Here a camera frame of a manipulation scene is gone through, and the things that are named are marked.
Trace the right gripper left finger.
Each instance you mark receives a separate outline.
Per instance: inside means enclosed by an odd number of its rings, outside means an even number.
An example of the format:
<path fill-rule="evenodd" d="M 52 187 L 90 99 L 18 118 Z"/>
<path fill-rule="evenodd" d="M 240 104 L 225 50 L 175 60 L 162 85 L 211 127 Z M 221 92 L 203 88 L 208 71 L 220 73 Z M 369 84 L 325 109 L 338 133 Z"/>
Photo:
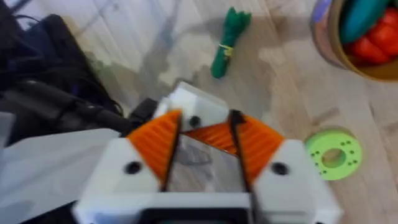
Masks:
<path fill-rule="evenodd" d="M 181 125 L 182 111 L 171 110 L 110 141 L 81 199 L 164 191 Z"/>

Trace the bare white finger of the left gripper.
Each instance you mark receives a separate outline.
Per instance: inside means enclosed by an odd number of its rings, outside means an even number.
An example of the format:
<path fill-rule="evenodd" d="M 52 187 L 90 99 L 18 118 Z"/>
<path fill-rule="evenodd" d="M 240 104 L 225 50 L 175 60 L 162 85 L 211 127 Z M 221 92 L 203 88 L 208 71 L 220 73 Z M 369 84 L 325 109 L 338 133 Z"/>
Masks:
<path fill-rule="evenodd" d="M 171 110 L 182 111 L 182 131 L 225 122 L 229 115 L 229 107 L 224 100 L 185 82 L 180 82 L 173 92 L 160 100 L 154 117 Z"/>

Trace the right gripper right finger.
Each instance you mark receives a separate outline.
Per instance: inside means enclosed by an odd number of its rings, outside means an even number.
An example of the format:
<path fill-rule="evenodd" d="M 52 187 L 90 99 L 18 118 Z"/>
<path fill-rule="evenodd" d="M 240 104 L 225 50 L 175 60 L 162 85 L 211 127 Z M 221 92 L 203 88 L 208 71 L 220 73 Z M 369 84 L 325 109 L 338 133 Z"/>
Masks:
<path fill-rule="evenodd" d="M 340 222 L 343 210 L 302 141 L 284 139 L 237 110 L 229 113 L 229 131 L 254 223 Z"/>

